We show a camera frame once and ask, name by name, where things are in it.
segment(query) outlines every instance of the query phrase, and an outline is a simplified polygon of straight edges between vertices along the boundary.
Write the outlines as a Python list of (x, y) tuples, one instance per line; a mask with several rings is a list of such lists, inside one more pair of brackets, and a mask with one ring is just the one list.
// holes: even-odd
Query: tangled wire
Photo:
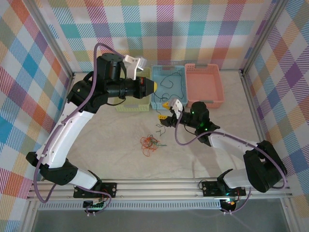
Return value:
[(155, 151), (159, 148), (159, 146), (166, 146), (160, 144), (159, 140), (156, 140), (152, 134), (147, 137), (142, 137), (140, 139), (141, 149), (143, 151), (144, 156), (150, 157), (150, 151)]

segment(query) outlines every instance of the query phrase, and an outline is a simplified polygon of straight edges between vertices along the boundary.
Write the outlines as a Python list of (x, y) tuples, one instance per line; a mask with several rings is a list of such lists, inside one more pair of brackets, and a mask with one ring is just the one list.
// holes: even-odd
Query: light green basket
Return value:
[[(120, 77), (124, 78), (124, 76), (125, 76), (124, 73), (121, 72)], [(137, 76), (142, 76), (151, 79), (151, 69), (144, 68), (144, 71), (137, 72)], [(118, 104), (121, 101), (123, 100), (120, 98), (115, 98), (114, 104)], [(150, 95), (142, 99), (127, 97), (125, 102), (115, 106), (115, 109), (118, 112), (143, 112), (143, 111), (149, 111), (149, 104), (150, 104)]]

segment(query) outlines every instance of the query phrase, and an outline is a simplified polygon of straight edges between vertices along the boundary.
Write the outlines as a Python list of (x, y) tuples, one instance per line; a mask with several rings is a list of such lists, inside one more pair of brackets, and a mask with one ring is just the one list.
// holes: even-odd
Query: colorful checkered backdrop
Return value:
[(88, 72), (97, 42), (144, 56), (150, 64), (216, 63), (239, 69), (276, 0), (36, 2), (72, 69)]
[(249, 81), (267, 139), (283, 159), (309, 228), (309, 0), (288, 2)]
[(38, 150), (55, 125), (69, 78), (21, 0), (0, 3), (0, 231), (16, 231)]

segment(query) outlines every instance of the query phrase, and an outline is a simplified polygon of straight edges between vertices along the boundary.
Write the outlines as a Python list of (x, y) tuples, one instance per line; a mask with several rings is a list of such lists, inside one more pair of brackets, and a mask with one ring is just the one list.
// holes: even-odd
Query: table surface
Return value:
[[(85, 73), (77, 74), (75, 81), (84, 76)], [(211, 121), (236, 136), (258, 141), (238, 72), (222, 71), (221, 76), (225, 102), (218, 109), (210, 109)], [(160, 112), (170, 115), (167, 110)], [(227, 169), (244, 168), (242, 160), (199, 141), (179, 146), (174, 128), (166, 128), (160, 137), (156, 132), (157, 116), (151, 107), (149, 112), (128, 113), (104, 105), (83, 128), (69, 151), (68, 159), (75, 166), (91, 170), (103, 179), (217, 177)], [(143, 155), (140, 144), (141, 137), (148, 134), (167, 145), (159, 147), (150, 157)], [(184, 143), (194, 135), (180, 126), (178, 138)]]

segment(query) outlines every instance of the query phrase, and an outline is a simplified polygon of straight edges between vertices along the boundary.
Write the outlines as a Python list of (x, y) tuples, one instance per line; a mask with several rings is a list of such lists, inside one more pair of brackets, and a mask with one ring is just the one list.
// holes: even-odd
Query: blue plastic basket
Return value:
[(166, 110), (162, 103), (168, 102), (173, 98), (178, 98), (180, 102), (186, 106), (187, 88), (185, 84), (185, 68), (184, 66), (163, 66), (155, 65), (152, 67), (152, 80), (157, 83), (157, 90), (151, 95), (151, 107), (155, 110)]

